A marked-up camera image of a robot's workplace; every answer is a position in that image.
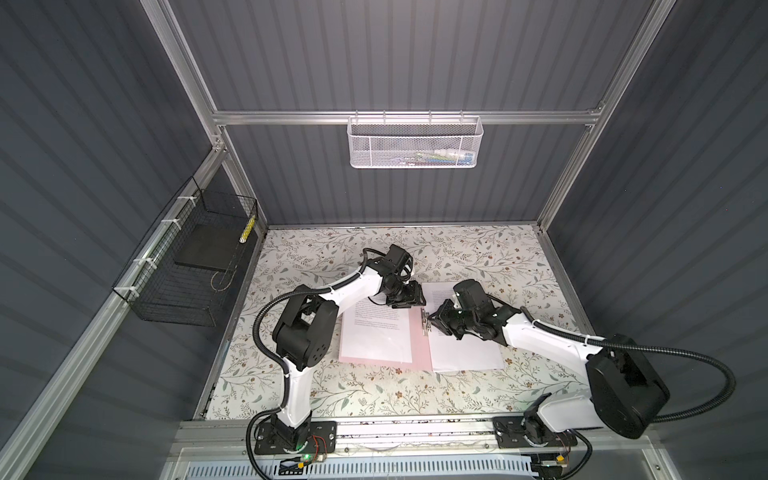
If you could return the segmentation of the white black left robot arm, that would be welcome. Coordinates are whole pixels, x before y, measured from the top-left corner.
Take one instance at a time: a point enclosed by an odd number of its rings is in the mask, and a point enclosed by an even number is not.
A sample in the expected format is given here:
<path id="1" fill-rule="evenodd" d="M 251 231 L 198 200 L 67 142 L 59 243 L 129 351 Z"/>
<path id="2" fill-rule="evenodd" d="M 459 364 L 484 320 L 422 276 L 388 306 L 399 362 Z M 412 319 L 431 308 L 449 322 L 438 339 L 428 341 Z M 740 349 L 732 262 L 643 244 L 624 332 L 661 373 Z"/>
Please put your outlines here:
<path id="1" fill-rule="evenodd" d="M 310 437 L 310 389 L 313 369 L 325 357 L 338 317 L 360 301 L 384 295 L 392 309 L 426 304 L 422 286 L 412 278 L 414 260 L 392 244 L 387 252 L 363 250 L 359 267 L 323 287 L 299 285 L 270 300 L 257 313 L 252 338 L 257 349 L 282 371 L 280 405 L 260 413 L 293 450 Z"/>

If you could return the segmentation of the horizontal aluminium frame bar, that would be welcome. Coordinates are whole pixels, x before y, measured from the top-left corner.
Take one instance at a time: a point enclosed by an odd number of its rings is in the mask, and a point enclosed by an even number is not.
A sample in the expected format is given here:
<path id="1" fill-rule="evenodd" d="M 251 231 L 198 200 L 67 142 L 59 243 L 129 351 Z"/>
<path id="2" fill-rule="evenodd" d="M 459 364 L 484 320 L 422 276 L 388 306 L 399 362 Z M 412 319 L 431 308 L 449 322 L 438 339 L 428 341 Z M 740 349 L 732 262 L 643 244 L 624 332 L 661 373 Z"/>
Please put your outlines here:
<path id="1" fill-rule="evenodd" d="M 488 125 L 594 125 L 600 110 L 555 111 L 215 111 L 219 126 L 345 125 L 353 123 L 435 124 L 467 123 L 479 119 Z"/>

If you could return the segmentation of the metal folder clip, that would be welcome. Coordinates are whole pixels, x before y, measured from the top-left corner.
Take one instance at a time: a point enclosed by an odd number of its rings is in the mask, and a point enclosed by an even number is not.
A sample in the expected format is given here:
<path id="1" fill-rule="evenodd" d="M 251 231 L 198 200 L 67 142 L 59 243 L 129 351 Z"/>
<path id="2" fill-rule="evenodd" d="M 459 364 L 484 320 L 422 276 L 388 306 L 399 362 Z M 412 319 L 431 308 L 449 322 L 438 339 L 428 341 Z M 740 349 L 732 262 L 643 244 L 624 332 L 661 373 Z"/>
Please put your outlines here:
<path id="1" fill-rule="evenodd" d="M 420 310 L 421 329 L 424 336 L 429 336 L 431 331 L 431 322 L 429 320 L 429 313 L 425 309 Z"/>

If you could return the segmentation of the floral patterned table mat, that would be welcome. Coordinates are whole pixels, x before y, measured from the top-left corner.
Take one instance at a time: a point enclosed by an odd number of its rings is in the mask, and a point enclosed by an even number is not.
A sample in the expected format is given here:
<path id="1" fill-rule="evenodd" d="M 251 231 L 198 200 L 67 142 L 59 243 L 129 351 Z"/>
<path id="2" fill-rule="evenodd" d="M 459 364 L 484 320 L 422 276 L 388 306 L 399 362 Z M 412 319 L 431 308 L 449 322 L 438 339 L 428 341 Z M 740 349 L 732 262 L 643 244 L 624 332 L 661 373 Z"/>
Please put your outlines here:
<path id="1" fill-rule="evenodd" d="M 258 311 L 300 284 L 321 286 L 353 271 L 364 248 L 391 244 L 415 260 L 422 283 L 464 279 L 537 318 L 568 330 L 577 325 L 530 225 L 280 229 L 267 234 L 245 303 L 205 416 L 247 419 L 278 405 L 279 367 L 252 340 Z M 565 367 L 533 353 L 502 348 L 505 363 L 487 372 L 427 373 L 343 363 L 331 349 L 314 373 L 311 406 L 318 417 L 409 416 L 522 411 L 544 393 L 584 392 Z"/>

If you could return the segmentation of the pink file folder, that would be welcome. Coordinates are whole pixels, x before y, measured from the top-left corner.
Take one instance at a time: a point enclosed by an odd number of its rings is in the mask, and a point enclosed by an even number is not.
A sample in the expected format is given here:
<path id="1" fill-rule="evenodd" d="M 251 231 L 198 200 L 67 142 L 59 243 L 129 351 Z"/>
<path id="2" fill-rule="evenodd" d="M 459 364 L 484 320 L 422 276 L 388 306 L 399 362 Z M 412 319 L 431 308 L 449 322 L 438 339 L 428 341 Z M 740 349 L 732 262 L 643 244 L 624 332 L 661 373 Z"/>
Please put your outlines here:
<path id="1" fill-rule="evenodd" d="M 411 363 L 394 363 L 394 362 L 378 362 L 378 361 L 360 361 L 353 360 L 352 362 L 339 360 L 345 363 L 373 365 L 373 366 L 385 366 L 392 368 L 400 368 L 403 370 L 421 370 L 427 372 L 432 371 L 430 347 L 428 336 L 422 334 L 420 310 L 424 307 L 412 307 L 408 309 L 410 311 L 410 327 L 411 327 L 411 347 L 413 353 L 413 361 Z"/>

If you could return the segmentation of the black foam pad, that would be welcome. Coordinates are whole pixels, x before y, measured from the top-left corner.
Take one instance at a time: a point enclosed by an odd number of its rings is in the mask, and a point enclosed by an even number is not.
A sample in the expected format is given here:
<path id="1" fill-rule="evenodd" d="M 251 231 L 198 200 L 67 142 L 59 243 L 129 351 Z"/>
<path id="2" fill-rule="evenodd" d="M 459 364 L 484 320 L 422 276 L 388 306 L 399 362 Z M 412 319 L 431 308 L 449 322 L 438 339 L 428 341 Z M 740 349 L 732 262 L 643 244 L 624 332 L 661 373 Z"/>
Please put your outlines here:
<path id="1" fill-rule="evenodd" d="M 234 263 L 240 251 L 241 231 L 212 225 L 198 224 L 182 243 L 174 256 L 176 265 L 225 272 Z"/>

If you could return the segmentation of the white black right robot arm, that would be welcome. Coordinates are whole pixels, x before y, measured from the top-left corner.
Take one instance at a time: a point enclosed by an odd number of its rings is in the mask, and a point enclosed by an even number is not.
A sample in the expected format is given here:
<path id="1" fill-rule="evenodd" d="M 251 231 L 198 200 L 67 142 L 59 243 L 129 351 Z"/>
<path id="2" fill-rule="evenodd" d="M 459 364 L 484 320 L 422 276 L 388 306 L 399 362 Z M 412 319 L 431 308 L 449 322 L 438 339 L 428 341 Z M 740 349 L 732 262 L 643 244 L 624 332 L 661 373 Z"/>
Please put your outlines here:
<path id="1" fill-rule="evenodd" d="M 670 399 L 668 387 L 631 338 L 575 335 L 488 294 L 473 279 L 455 284 L 448 298 L 429 301 L 426 321 L 456 341 L 474 338 L 540 355 L 588 384 L 587 392 L 544 393 L 524 411 L 514 430 L 532 446 L 546 446 L 557 435 L 579 429 L 607 428 L 637 439 Z"/>

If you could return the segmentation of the aluminium corner frame post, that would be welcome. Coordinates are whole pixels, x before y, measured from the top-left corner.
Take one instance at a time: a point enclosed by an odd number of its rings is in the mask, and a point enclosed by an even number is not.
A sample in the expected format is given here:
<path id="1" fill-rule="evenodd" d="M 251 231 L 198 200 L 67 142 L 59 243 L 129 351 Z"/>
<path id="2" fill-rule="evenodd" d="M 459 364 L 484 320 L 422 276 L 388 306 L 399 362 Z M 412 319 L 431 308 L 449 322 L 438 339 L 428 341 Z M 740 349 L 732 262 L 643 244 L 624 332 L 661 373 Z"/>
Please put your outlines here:
<path id="1" fill-rule="evenodd" d="M 215 151 L 214 156 L 227 174 L 235 193 L 257 200 L 257 225 L 265 234 L 269 226 L 267 216 L 263 212 L 262 204 L 233 140 L 226 128 L 218 125 L 214 119 L 214 115 L 218 112 L 217 105 L 173 11 L 171 2 L 141 1 L 140 4 L 170 60 L 212 149 Z"/>

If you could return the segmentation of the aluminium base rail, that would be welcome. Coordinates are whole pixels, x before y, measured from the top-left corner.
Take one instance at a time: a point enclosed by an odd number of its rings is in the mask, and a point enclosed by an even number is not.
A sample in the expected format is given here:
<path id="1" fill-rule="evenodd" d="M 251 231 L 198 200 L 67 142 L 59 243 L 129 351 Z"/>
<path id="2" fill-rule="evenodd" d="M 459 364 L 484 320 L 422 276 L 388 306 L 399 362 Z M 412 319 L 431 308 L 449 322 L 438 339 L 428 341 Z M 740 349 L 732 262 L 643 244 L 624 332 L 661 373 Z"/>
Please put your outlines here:
<path id="1" fill-rule="evenodd" d="M 337 456 L 491 453 L 501 449 L 495 413 L 337 417 L 335 431 L 312 450 L 333 446 Z M 173 439 L 168 459 L 235 459 L 246 457 L 248 421 L 184 421 Z"/>

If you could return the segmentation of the pens in white basket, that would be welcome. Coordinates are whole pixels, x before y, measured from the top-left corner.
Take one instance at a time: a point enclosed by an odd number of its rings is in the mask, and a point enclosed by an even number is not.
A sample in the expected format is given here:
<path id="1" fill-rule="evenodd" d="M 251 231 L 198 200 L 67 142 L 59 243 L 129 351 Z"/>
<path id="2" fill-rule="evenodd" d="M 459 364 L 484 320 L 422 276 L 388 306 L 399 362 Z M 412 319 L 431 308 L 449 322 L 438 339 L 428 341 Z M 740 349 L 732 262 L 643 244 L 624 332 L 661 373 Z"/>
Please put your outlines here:
<path id="1" fill-rule="evenodd" d="M 462 149 L 441 149 L 434 151 L 409 152 L 399 158 L 402 164 L 409 166 L 453 166 L 472 168 L 476 165 L 474 151 Z"/>

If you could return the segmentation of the yellow marker pen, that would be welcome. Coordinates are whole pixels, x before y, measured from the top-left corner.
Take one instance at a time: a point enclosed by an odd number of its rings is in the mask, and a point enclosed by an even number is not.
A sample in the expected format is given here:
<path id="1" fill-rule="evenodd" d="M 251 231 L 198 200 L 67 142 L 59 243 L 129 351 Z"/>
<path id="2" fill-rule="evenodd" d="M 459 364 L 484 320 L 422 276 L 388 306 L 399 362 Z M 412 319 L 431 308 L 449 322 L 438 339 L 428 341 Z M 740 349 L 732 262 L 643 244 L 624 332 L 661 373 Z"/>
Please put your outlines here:
<path id="1" fill-rule="evenodd" d="M 248 221 L 247 221 L 247 223 L 246 223 L 246 225 L 245 225 L 244 229 L 242 230 L 241 235 L 239 237 L 239 243 L 240 244 L 245 244 L 248 241 L 248 238 L 249 238 L 251 232 L 253 231 L 253 228 L 254 228 L 255 224 L 256 224 L 256 216 L 251 216 L 248 219 Z"/>

